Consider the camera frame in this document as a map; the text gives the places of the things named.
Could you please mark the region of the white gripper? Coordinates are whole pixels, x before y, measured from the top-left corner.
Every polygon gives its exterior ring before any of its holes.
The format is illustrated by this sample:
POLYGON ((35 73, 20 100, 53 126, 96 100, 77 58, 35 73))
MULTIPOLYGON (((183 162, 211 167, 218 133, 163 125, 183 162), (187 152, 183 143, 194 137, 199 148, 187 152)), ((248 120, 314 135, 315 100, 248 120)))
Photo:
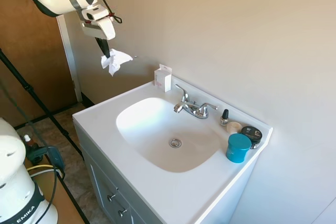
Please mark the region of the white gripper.
POLYGON ((105 17, 91 22, 82 22, 83 32, 96 38, 96 42, 106 57, 110 57, 110 48, 107 40, 112 40, 116 36, 113 26, 113 18, 105 17))

